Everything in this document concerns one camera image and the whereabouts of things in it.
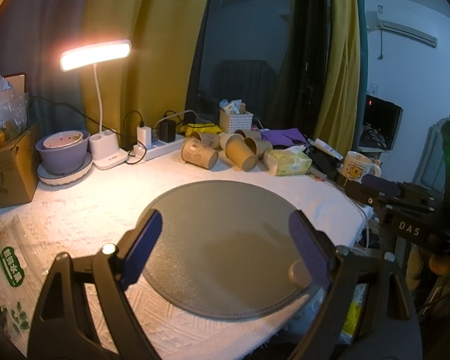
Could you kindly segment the paper cup brown inside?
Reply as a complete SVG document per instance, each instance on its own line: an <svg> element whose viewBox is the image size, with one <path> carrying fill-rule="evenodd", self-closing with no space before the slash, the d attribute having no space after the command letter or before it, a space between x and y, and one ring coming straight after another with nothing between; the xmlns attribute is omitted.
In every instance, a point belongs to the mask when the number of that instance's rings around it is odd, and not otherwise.
<svg viewBox="0 0 450 360"><path fill-rule="evenodd" d="M246 137L244 139L244 143L250 150L252 150L258 159L261 159L268 150L273 149L273 145L269 141L255 139L252 137Z"/></svg>

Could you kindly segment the paper cup white inside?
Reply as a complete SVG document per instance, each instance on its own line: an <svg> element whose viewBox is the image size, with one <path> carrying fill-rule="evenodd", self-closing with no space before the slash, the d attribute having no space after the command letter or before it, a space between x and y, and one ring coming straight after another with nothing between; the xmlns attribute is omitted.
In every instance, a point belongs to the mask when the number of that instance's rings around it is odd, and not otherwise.
<svg viewBox="0 0 450 360"><path fill-rule="evenodd" d="M239 140L242 141L244 138L239 133L220 133L218 135L219 138L219 144L222 150L226 150L227 144L230 141Z"/></svg>

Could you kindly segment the paper cup at back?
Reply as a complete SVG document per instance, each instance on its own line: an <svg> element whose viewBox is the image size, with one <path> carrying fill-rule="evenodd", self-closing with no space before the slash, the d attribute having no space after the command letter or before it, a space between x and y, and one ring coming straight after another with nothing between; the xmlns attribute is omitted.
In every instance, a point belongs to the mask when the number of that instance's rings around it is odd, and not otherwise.
<svg viewBox="0 0 450 360"><path fill-rule="evenodd" d="M199 133L199 132L192 132L190 134L190 137L193 137L195 139L198 139L202 142L204 146L207 146L213 150L219 150L221 148L220 146L220 138L218 134L215 133Z"/></svg>

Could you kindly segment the patterned paper cup lying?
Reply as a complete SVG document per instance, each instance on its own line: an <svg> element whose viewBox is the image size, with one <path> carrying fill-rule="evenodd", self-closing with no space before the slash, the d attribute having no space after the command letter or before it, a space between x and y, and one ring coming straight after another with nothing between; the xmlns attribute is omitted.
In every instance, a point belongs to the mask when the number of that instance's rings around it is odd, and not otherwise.
<svg viewBox="0 0 450 360"><path fill-rule="evenodd" d="M218 161L218 151L190 137L184 141L181 158L187 163L210 170Z"/></svg>

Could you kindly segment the white bear mug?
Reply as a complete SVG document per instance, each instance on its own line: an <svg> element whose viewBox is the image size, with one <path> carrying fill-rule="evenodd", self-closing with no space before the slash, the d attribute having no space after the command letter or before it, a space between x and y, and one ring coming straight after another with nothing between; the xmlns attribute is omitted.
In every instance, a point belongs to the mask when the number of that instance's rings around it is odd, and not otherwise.
<svg viewBox="0 0 450 360"><path fill-rule="evenodd" d="M361 183L366 175L381 177L380 166L373 163L367 156L355 151L349 151L340 169L340 174L347 180Z"/></svg>

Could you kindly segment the green sticker label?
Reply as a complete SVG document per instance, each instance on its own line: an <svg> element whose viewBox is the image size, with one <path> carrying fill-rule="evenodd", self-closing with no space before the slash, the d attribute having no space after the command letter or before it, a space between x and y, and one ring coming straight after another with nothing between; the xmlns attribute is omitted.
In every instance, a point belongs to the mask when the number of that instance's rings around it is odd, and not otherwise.
<svg viewBox="0 0 450 360"><path fill-rule="evenodd" d="M9 285L17 288L23 284L25 272L11 246L4 247L0 253L0 263Z"/></svg>

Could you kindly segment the black monitor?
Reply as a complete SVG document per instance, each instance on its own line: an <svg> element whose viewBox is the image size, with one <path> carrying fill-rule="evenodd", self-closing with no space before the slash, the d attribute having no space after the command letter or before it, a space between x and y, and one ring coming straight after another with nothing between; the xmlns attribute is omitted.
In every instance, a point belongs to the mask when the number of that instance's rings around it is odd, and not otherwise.
<svg viewBox="0 0 450 360"><path fill-rule="evenodd" d="M403 109L393 102L367 95L360 147L390 151L393 149Z"/></svg>

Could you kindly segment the white table cloth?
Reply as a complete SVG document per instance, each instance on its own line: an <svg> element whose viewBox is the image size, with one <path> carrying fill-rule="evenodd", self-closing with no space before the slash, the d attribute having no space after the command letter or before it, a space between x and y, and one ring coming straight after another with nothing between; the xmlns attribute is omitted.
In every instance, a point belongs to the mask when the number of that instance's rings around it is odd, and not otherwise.
<svg viewBox="0 0 450 360"><path fill-rule="evenodd" d="M208 171L185 163L176 152L137 165L93 169L64 186L39 184L30 203L0 209L0 253L13 247L25 272L22 285L13 288L0 263L0 321L16 347L26 350L41 285L59 252L73 257L96 253L104 244L117 242L156 197L199 180L235 180L279 194L339 245L352 245L372 214L330 183L308 175L273 176L263 166L242 172L224 158ZM127 298L164 359L242 359L306 303L301 297L262 319L219 322L172 306L145 280L131 286Z"/></svg>

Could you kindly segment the yellow tissue pack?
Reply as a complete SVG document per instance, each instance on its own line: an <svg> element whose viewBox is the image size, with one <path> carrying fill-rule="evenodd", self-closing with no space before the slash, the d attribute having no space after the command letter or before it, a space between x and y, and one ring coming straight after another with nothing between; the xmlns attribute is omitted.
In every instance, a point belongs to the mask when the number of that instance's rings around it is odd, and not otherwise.
<svg viewBox="0 0 450 360"><path fill-rule="evenodd" d="M303 145L284 150L267 150L262 161L273 176L298 176L306 174L312 159L304 152Z"/></svg>

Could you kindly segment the purple cloth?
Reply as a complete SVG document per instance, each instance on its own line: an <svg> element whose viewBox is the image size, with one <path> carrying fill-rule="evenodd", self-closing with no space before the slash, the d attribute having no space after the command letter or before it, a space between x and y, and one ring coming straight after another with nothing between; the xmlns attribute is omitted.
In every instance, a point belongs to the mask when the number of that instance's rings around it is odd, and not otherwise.
<svg viewBox="0 0 450 360"><path fill-rule="evenodd" d="M308 145L306 137L297 128L264 130L261 131L261 137L264 141L269 141L273 146L288 148Z"/></svg>

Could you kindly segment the white plate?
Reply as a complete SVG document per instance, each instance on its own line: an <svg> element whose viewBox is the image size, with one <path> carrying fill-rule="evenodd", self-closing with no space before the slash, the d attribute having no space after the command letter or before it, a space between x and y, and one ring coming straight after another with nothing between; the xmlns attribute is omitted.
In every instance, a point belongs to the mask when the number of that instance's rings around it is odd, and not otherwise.
<svg viewBox="0 0 450 360"><path fill-rule="evenodd" d="M68 185L77 180L82 179L83 177L90 172L92 169L93 161L92 155L87 152L85 155L85 159L83 164L74 172L66 175L55 175L47 172L42 165L37 168L37 175L41 182L46 185L51 186L60 186L60 185Z"/></svg>

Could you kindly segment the cardboard box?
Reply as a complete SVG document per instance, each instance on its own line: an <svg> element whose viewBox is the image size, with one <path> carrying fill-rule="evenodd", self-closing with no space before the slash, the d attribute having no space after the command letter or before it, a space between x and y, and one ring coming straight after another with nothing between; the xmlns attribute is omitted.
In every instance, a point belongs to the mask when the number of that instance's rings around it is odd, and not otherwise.
<svg viewBox="0 0 450 360"><path fill-rule="evenodd" d="M39 183L40 155L35 144L41 132L37 124L0 148L0 208L29 203Z"/></svg>

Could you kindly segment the round grey mat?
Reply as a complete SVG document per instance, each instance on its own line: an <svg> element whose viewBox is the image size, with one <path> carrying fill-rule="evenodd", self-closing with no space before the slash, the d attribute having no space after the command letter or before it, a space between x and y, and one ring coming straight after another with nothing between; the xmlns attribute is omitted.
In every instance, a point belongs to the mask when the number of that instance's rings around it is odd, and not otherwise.
<svg viewBox="0 0 450 360"><path fill-rule="evenodd" d="M314 295L289 268L300 255L289 234L296 208L253 184L208 180L185 184L154 199L162 230L143 276L169 303L204 318L262 318Z"/></svg>

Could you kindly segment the purple bowl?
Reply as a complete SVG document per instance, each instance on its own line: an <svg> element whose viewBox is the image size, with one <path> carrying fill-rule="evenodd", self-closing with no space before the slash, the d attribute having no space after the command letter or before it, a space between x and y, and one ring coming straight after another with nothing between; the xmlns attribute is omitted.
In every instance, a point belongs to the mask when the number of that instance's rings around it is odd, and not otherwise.
<svg viewBox="0 0 450 360"><path fill-rule="evenodd" d="M70 174L83 164L85 155L88 152L90 133L86 130L78 131L83 133L83 140L68 147L53 150L45 149L43 142L51 135L40 139L35 144L35 149L38 151L42 160L42 166L47 172L55 175Z"/></svg>

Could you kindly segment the pink bowl inside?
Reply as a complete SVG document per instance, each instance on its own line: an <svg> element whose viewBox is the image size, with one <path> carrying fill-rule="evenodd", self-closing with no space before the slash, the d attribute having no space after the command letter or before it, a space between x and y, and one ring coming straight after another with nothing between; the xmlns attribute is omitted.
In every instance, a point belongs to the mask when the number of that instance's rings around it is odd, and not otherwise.
<svg viewBox="0 0 450 360"><path fill-rule="evenodd" d="M83 133L78 130L70 130L65 132L55 133L48 136L43 141L43 147L47 150L60 149L63 147L72 146L83 140Z"/></svg>

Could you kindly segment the white woven basket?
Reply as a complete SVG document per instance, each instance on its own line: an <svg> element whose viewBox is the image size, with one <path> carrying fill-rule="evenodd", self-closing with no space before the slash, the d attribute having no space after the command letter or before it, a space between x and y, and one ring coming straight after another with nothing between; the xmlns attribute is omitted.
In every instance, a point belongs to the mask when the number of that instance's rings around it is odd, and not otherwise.
<svg viewBox="0 0 450 360"><path fill-rule="evenodd" d="M254 115L248 111L243 114L219 113L218 126L224 133L235 133L236 130L250 130Z"/></svg>

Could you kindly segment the white power strip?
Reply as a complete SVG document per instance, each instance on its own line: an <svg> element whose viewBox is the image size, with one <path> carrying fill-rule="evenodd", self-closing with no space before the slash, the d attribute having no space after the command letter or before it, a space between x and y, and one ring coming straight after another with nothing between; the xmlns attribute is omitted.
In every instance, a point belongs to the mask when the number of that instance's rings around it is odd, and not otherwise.
<svg viewBox="0 0 450 360"><path fill-rule="evenodd" d="M133 146L132 154L140 161L150 161L152 159L168 155L169 153L180 150L184 144L184 137L182 135L175 135L175 140L172 142L154 141L151 148L144 150L139 144Z"/></svg>

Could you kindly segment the white charger plug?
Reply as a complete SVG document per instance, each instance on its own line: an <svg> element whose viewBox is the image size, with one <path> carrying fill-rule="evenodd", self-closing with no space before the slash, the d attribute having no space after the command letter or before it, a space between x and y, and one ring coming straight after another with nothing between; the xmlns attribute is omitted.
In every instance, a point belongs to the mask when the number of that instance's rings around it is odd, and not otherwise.
<svg viewBox="0 0 450 360"><path fill-rule="evenodd" d="M151 127L146 126L143 121L140 121L139 126L136 128L136 135L137 142L142 144L146 150L152 148L153 133Z"/></svg>

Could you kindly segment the black power adapter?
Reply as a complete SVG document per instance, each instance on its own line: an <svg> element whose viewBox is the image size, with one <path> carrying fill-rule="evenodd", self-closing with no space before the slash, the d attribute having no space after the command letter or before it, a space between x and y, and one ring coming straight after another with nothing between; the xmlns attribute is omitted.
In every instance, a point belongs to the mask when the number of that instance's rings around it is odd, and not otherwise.
<svg viewBox="0 0 450 360"><path fill-rule="evenodd" d="M158 139L165 143L171 143L176 140L176 121L164 119L158 125Z"/></svg>

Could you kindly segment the yellow curtain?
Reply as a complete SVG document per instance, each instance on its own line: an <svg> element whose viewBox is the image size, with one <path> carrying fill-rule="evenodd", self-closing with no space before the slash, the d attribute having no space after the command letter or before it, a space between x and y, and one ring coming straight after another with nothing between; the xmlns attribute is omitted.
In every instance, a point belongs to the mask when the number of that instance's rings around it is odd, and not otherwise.
<svg viewBox="0 0 450 360"><path fill-rule="evenodd" d="M103 67L105 119L140 111L218 118L240 99L266 127L297 128L340 153L359 109L363 0L88 0L84 31L129 38L132 53Z"/></svg>

